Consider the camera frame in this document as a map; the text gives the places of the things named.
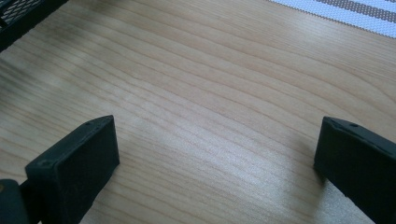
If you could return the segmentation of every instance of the striped placemat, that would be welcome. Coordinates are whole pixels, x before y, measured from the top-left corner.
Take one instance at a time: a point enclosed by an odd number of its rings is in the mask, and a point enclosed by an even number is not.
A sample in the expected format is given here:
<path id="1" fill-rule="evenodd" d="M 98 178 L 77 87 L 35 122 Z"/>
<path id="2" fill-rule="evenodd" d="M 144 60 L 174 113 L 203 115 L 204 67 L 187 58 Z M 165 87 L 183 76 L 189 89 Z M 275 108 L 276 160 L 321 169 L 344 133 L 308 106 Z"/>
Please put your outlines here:
<path id="1" fill-rule="evenodd" d="M 396 0 L 270 0 L 396 38 Z"/>

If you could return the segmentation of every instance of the black object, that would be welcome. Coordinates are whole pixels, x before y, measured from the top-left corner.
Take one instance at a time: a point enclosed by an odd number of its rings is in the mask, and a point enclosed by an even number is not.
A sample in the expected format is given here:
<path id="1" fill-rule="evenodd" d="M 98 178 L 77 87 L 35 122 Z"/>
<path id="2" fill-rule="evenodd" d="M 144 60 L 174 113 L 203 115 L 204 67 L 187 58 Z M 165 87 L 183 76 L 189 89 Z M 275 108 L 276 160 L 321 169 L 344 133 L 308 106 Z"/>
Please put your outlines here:
<path id="1" fill-rule="evenodd" d="M 0 52 L 67 0 L 0 0 Z"/>
<path id="2" fill-rule="evenodd" d="M 31 161 L 23 184 L 0 180 L 0 223 L 79 223 L 119 164 L 113 117 L 88 121 Z"/>
<path id="3" fill-rule="evenodd" d="M 323 118 L 315 169 L 375 223 L 396 223 L 396 144 L 348 121 Z"/>

